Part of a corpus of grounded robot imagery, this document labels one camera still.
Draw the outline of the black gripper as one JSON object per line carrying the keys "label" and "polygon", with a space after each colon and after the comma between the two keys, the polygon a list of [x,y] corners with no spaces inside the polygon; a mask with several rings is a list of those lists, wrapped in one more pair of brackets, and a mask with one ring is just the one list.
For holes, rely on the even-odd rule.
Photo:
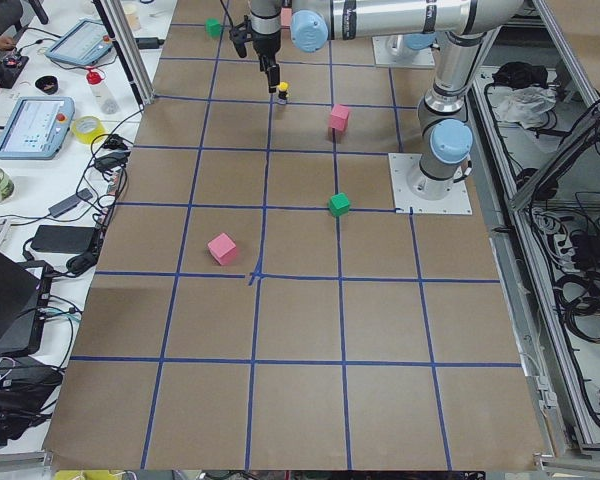
{"label": "black gripper", "polygon": [[267,77],[268,92],[275,93],[281,82],[280,67],[276,60],[277,49],[260,49],[257,51],[260,71]]}

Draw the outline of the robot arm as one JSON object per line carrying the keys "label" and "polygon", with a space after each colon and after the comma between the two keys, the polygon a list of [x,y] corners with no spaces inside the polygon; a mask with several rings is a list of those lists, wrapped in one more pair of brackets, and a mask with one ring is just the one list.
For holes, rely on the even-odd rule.
{"label": "robot arm", "polygon": [[369,37],[380,66],[432,68],[432,86],[418,106],[422,137],[459,119],[465,95],[498,30],[520,9],[518,1],[253,1],[234,42],[250,41],[269,83],[279,78],[281,11],[291,9],[290,36],[306,53],[331,40]]}

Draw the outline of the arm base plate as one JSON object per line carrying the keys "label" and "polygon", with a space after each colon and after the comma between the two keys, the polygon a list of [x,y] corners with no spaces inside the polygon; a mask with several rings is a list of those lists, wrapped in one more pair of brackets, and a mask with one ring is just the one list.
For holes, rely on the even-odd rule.
{"label": "arm base plate", "polygon": [[436,34],[404,34],[372,38],[375,64],[388,68],[433,69]]}
{"label": "arm base plate", "polygon": [[454,177],[433,180],[420,169],[420,154],[388,155],[394,210],[399,214],[471,215],[466,181],[457,168]]}

